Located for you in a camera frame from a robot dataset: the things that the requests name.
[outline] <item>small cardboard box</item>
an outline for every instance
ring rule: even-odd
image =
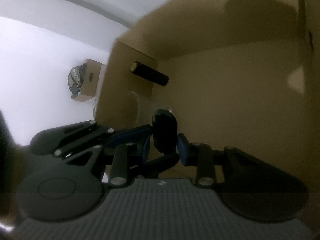
[[[73,100],[85,102],[96,95],[98,79],[100,75],[101,63],[88,59],[86,61],[87,68],[85,71],[84,80],[81,87],[81,93],[78,94]]]
[[[319,8],[320,0],[169,1],[114,44],[96,121],[131,127],[134,91],[171,106],[190,142],[236,146],[320,192]],[[135,76],[134,61],[169,84]]]

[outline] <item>metal pin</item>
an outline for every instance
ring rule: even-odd
[[[211,186],[214,183],[214,179],[209,177],[203,177],[198,180],[198,183],[202,186]]]
[[[124,183],[126,183],[126,179],[123,177],[114,177],[110,180],[110,183],[116,186],[120,186],[123,185]]]
[[[56,150],[56,151],[54,152],[54,155],[55,155],[55,156],[59,156],[61,153],[62,153],[61,150]]]

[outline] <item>ribbed mat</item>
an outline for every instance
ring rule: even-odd
[[[295,219],[256,223],[231,212],[217,194],[188,179],[136,179],[111,190],[83,217],[62,223],[24,220],[14,230],[25,240],[101,239],[307,239],[311,230]]]

